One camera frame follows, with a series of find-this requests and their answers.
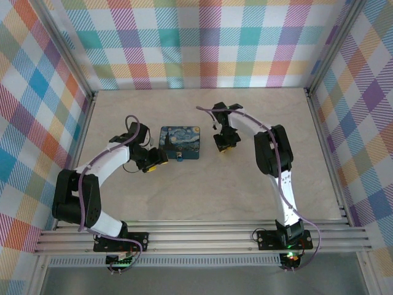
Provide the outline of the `starry night print tin box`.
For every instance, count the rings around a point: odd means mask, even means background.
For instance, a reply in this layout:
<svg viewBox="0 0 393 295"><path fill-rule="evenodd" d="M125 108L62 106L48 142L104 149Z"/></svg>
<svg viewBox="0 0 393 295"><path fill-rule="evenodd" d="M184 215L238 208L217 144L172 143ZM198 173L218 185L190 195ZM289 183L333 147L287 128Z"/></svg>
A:
<svg viewBox="0 0 393 295"><path fill-rule="evenodd" d="M198 126L162 126L159 148L166 152L168 159L176 160L181 151L184 160L200 158L200 128Z"/></svg>

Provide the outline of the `aluminium side rail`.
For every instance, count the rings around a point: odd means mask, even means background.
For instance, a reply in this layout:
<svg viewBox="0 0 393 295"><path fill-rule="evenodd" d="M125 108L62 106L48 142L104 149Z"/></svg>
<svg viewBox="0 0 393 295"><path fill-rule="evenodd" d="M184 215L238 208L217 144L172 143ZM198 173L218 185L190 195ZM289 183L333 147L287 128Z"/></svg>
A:
<svg viewBox="0 0 393 295"><path fill-rule="evenodd" d="M304 88L303 90L304 90L306 101L307 101L307 104L308 104L308 107L309 107L309 110L311 113L311 117L314 122L314 126L315 126L315 129L317 132L317 137L318 137L318 140L321 145L322 153L323 153L323 156L325 159L325 164L327 166L327 170L328 170L330 181L332 183L333 190L334 190L334 193L335 193L335 196L337 199L337 203L338 203L339 207L343 209L343 211L345 213L345 217L348 220L349 226L353 227L354 221L351 216L351 212L348 208L348 204L346 202L346 199L344 197L343 187L341 185L338 173L335 169L332 153L330 151L330 146L328 144L327 138L325 137L324 130L322 128L322 122L319 118L316 105L314 103L314 100L313 100L309 90L307 88Z"/></svg>
<svg viewBox="0 0 393 295"><path fill-rule="evenodd" d="M52 205L52 216L55 219L77 224L81 228L85 227L87 219L86 209L90 204L90 191L84 192L83 197L79 196L80 173L77 171L76 165L80 159L94 105L95 100L87 100L87 112L82 118L82 126L76 141L76 150L68 168L61 170L57 176Z"/></svg>

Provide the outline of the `aluminium frame post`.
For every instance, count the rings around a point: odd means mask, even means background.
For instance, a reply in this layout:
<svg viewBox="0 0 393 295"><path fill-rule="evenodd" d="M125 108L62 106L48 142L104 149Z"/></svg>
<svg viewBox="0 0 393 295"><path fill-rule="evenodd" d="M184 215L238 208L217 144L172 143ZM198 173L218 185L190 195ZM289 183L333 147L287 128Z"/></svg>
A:
<svg viewBox="0 0 393 295"><path fill-rule="evenodd" d="M308 86L304 88L307 97L312 98L316 93L366 3L367 0L351 0L349 3L348 11L344 15L341 25L335 31L325 57L321 60Z"/></svg>
<svg viewBox="0 0 393 295"><path fill-rule="evenodd" d="M74 58L73 54L71 53L71 49L69 48L61 31L58 29L52 15L50 14L47 6L44 3L44 0L28 0L28 1L32 5L35 12L37 13L37 16L43 23L43 26L48 31L49 36L52 38L52 42L57 47L61 57L64 59L70 71L73 73L76 81L81 86L82 90L87 94L88 99L90 101L94 101L96 92L88 84L87 79L82 73L82 70L77 63L77 60Z"/></svg>

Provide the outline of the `small electronics board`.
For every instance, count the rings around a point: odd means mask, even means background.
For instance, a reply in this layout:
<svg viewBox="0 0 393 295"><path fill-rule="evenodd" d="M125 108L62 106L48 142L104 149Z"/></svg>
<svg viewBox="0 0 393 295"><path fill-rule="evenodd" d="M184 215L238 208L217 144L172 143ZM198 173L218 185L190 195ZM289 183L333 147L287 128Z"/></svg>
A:
<svg viewBox="0 0 393 295"><path fill-rule="evenodd" d="M110 266L112 264L113 267L128 267L132 262L132 256L120 259L118 255L108 255L105 258L105 264L107 266Z"/></svg>
<svg viewBox="0 0 393 295"><path fill-rule="evenodd" d="M280 254L281 268L284 270L296 269L300 266L301 256L299 254L293 254L293 252L288 252Z"/></svg>

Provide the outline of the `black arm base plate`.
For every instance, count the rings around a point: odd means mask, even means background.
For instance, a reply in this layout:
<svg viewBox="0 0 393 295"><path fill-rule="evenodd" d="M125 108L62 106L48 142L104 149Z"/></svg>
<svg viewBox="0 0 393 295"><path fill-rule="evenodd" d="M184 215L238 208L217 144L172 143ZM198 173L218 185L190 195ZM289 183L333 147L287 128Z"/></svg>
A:
<svg viewBox="0 0 393 295"><path fill-rule="evenodd" d="M260 251L267 250L311 250L313 249L313 241L310 231L304 230L303 235L290 242L289 245L284 246L279 238L276 236L275 230L260 230L257 231L257 244Z"/></svg>
<svg viewBox="0 0 393 295"><path fill-rule="evenodd" d="M137 252L140 247L129 242L135 240L142 245L142 251L147 251L149 243L148 232L127 232L119 238L106 238L94 236L95 244L93 246L94 252Z"/></svg>

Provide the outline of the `plaid cloth panel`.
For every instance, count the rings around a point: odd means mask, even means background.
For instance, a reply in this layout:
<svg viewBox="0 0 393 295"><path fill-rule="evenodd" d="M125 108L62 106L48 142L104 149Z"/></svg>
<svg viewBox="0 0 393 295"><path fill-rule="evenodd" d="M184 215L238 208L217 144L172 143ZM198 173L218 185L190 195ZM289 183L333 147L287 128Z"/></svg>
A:
<svg viewBox="0 0 393 295"><path fill-rule="evenodd" d="M314 96L348 212L393 295L393 0L346 0L360 13Z"/></svg>
<svg viewBox="0 0 393 295"><path fill-rule="evenodd" d="M44 0L90 87L304 87L346 0Z"/></svg>
<svg viewBox="0 0 393 295"><path fill-rule="evenodd" d="M29 0L0 0L0 295L24 295L87 96Z"/></svg>

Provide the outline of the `aluminium front rail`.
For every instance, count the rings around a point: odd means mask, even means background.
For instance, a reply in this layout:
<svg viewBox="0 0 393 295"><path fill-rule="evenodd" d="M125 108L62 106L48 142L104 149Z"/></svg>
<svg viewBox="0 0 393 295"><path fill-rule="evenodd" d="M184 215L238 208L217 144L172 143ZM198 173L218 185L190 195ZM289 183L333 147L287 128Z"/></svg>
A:
<svg viewBox="0 0 393 295"><path fill-rule="evenodd" d="M148 232L149 254L246 254L257 253L257 243L251 237L257 228L275 229L273 221L131 221L131 232ZM362 227L351 227L347 219L322 221L310 230L313 245L320 251L370 251L371 241ZM92 254L93 236L78 232L77 227L63 221L55 230L41 233L35 254Z"/></svg>

